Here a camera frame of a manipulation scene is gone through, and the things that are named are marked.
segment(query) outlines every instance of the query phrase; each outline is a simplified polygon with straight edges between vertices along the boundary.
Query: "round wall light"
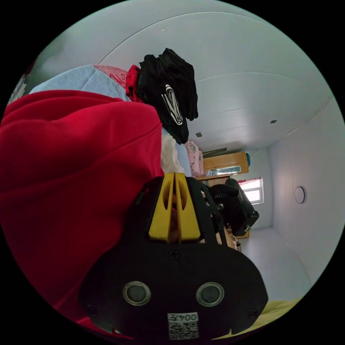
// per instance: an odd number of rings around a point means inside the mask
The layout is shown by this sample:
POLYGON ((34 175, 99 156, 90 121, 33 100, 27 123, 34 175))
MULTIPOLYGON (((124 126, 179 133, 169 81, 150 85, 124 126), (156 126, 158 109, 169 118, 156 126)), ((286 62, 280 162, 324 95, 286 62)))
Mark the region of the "round wall light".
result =
POLYGON ((297 187, 295 189, 295 200, 299 203, 302 204, 305 200, 305 192, 302 187, 297 187))

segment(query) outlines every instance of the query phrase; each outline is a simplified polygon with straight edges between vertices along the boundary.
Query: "black clothing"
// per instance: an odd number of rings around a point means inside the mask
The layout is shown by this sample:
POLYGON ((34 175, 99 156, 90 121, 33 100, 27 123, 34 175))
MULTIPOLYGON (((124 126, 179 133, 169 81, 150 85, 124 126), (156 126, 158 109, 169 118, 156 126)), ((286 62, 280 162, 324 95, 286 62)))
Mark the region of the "black clothing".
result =
POLYGON ((138 97, 156 108, 163 127, 184 144, 189 135, 186 119, 198 117, 193 66, 168 48, 157 58, 146 55, 140 66, 138 97))

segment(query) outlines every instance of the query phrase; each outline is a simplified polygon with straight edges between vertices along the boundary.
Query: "screw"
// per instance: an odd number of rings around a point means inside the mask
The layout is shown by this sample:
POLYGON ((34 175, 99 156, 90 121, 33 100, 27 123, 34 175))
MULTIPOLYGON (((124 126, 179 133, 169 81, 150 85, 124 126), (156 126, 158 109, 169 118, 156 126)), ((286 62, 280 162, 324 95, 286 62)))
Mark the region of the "screw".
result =
POLYGON ((249 314, 248 317, 252 319, 253 317, 256 317, 258 315, 259 310, 257 308, 253 309, 249 314))
POLYGON ((97 310, 95 307, 93 307, 92 305, 88 305, 87 309, 89 309, 89 312, 92 316, 96 316, 97 315, 97 310))
POLYGON ((168 256, 170 259, 178 259, 180 257, 180 252, 178 250, 172 249, 169 253, 168 256))

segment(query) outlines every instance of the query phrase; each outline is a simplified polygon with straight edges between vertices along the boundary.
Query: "ceiling panel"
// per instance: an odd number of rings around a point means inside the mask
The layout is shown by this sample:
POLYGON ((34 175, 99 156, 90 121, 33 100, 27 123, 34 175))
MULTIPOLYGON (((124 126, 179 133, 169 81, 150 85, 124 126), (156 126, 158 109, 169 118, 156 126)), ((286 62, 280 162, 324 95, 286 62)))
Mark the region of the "ceiling panel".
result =
POLYGON ((230 74, 196 84, 199 117, 188 121, 188 128, 204 151, 230 144, 232 150, 271 145, 305 122, 329 96, 327 87, 266 73, 230 74), (203 136, 197 138, 197 132, 203 136))
MULTIPOLYGON (((72 68, 99 64, 127 38, 161 20, 186 13, 209 11, 235 13, 265 22, 255 14, 221 1, 123 1, 89 15, 53 40, 39 55, 28 78, 27 88, 31 90, 39 83, 72 68)), ((130 57, 128 62, 131 60, 134 61, 134 57, 130 57)), ((122 65, 116 61, 115 66, 125 68, 127 64, 122 65)))
POLYGON ((282 32, 229 13, 161 21, 124 41, 102 63, 128 69, 165 47, 194 66, 199 117, 188 127, 204 151, 269 146, 310 118, 331 94, 316 66, 282 32), (203 136, 197 138, 197 132, 203 136))

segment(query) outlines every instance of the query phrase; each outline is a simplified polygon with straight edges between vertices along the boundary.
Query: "pink fabric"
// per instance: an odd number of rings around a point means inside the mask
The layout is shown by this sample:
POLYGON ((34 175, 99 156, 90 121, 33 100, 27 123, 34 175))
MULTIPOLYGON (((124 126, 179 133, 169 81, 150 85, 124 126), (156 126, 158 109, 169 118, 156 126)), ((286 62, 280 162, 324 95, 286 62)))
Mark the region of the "pink fabric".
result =
POLYGON ((98 70, 105 73, 109 78, 116 81, 124 89, 126 88, 126 78, 128 72, 124 69, 113 67, 113 66, 103 66, 103 65, 94 65, 98 70))
POLYGON ((202 176, 204 173, 204 158, 202 152, 192 140, 188 140, 184 145, 187 149, 192 176, 202 176))

